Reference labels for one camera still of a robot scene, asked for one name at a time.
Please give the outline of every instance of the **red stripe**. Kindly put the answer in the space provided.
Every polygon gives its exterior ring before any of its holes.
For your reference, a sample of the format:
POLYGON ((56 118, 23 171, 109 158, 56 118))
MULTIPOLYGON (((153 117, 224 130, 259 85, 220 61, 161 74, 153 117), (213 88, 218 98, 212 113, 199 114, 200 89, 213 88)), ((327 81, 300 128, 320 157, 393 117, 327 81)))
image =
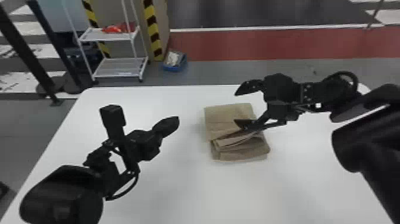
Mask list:
POLYGON ((171 33, 192 61, 400 57, 400 28, 171 33))

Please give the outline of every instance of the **folded towel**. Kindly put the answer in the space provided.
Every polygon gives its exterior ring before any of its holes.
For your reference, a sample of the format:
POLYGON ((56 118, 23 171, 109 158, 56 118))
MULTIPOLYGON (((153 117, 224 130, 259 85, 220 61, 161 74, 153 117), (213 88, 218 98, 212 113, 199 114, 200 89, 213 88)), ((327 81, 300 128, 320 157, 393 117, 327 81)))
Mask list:
POLYGON ((213 159, 245 160, 269 153, 270 148, 262 132, 227 137, 240 130, 234 119, 256 119, 251 104, 219 105, 207 107, 204 111, 213 159))

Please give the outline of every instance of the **black pole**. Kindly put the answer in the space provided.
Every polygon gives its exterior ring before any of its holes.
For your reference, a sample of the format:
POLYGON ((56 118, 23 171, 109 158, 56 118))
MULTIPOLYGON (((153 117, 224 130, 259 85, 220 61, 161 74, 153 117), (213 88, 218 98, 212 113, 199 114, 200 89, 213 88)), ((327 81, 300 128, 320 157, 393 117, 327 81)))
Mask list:
POLYGON ((371 26, 372 26, 372 24, 374 23, 374 20, 375 20, 375 18, 376 18, 376 15, 378 15, 380 9, 382 8, 382 5, 383 5, 384 1, 385 1, 385 0, 380 0, 380 1, 378 2, 378 5, 377 5, 376 8, 375 8, 374 14, 372 14, 372 16, 371 16, 372 19, 371 19, 371 22, 368 24, 367 29, 371 28, 371 26))
POLYGON ((47 75, 45 69, 40 64, 39 60, 30 50, 28 44, 13 25, 7 13, 0 5, 0 31, 6 40, 12 45, 18 56, 24 61, 25 65, 32 72, 36 80, 42 85, 47 95, 51 98, 54 104, 60 104, 60 100, 54 95, 54 82, 47 75))
POLYGON ((29 8, 33 11, 33 13, 35 14, 40 25, 42 25, 43 30, 47 34, 47 37, 49 38, 51 44, 53 44, 55 50, 57 51, 58 55, 60 56, 60 59, 64 63, 64 65, 65 65, 68 73, 72 77, 74 83, 77 86, 80 86, 82 83, 81 83, 80 79, 78 78, 76 70, 72 66, 64 49, 60 46, 58 38, 56 37, 56 34, 51 29, 50 24, 47 22, 45 15, 43 15, 43 12, 42 12, 37 0, 28 0, 27 4, 28 4, 29 8))

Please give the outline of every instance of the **cable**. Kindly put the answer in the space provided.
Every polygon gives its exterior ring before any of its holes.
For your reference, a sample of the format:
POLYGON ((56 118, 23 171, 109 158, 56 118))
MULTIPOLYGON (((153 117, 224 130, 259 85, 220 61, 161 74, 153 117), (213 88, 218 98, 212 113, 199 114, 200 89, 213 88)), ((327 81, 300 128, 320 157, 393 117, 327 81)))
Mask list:
POLYGON ((121 192, 121 193, 119 193, 117 195, 106 197, 105 200, 106 201, 112 201, 112 200, 118 199, 118 198, 126 195, 129 191, 131 191, 136 186, 136 184, 138 183, 138 180, 139 180, 139 174, 136 174, 135 175, 135 180, 133 181, 133 183, 125 191, 123 191, 123 192, 121 192))
POLYGON ((338 72, 333 73, 330 76, 326 77, 325 79, 323 79, 322 82, 324 82, 325 80, 328 80, 328 79, 336 78, 336 77, 340 78, 341 76, 349 77, 353 81, 353 84, 352 84, 353 92, 357 92, 358 84, 360 82, 358 81, 357 76, 351 71, 338 71, 338 72))

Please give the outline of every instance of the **gray floor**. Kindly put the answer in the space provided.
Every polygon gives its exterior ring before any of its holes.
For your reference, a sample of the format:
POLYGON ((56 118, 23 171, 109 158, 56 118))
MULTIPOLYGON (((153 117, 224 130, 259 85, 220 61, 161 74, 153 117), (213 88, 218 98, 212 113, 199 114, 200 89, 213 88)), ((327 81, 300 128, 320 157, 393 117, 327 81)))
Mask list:
POLYGON ((0 181, 11 188, 0 201, 0 217, 74 103, 69 99, 50 107, 47 99, 0 100, 0 181))
POLYGON ((240 84, 246 79, 262 79, 274 73, 286 74, 297 82, 306 82, 322 80, 339 70, 354 72, 362 83, 371 88, 385 83, 400 84, 400 58, 364 58, 193 61, 179 73, 164 71, 160 63, 152 63, 145 70, 144 83, 139 83, 137 78, 112 78, 99 79, 99 86, 240 84))
MULTIPOLYGON (((240 84, 278 72, 298 82, 306 82, 321 80, 338 70, 356 73, 360 81, 370 88, 385 83, 400 85, 400 58, 201 61, 189 62, 180 73, 163 71, 160 66, 159 63, 152 63, 147 68, 144 83, 139 83, 137 79, 102 79, 99 86, 240 84)), ((0 217, 74 102, 66 100, 60 107, 50 107, 49 100, 0 100, 0 181, 13 190, 6 200, 0 201, 0 217)))

